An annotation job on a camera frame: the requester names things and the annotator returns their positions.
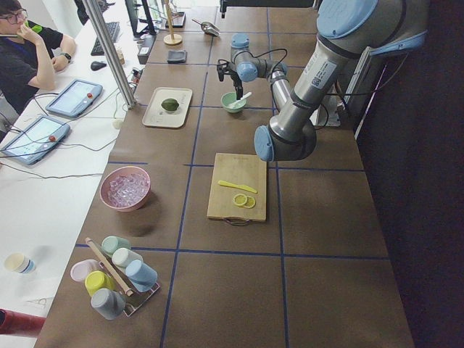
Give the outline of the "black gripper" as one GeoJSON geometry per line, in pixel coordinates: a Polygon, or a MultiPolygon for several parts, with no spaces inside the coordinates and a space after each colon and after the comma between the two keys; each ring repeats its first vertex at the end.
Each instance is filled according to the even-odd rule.
{"type": "Polygon", "coordinates": [[[233,64],[227,60],[219,59],[216,64],[216,72],[220,82],[223,82],[227,75],[231,77],[235,86],[236,99],[241,99],[244,95],[243,86],[238,73],[234,70],[233,64]]]}
{"type": "Polygon", "coordinates": [[[220,11],[221,11],[221,18],[225,18],[225,14],[228,7],[234,7],[235,1],[234,0],[220,0],[220,11]]]}

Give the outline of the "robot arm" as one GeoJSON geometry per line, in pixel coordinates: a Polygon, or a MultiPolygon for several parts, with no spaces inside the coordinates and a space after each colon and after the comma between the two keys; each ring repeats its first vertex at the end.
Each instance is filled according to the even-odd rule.
{"type": "Polygon", "coordinates": [[[351,59],[366,48],[372,55],[397,55],[422,46],[427,33],[429,1],[323,1],[318,10],[315,50],[294,87],[279,61],[259,58],[249,50],[249,37],[237,33],[231,59],[218,62],[219,79],[231,76],[237,99],[243,83],[270,82],[279,110],[254,134],[256,155],[263,161],[303,160],[317,136],[310,118],[351,59]]]}

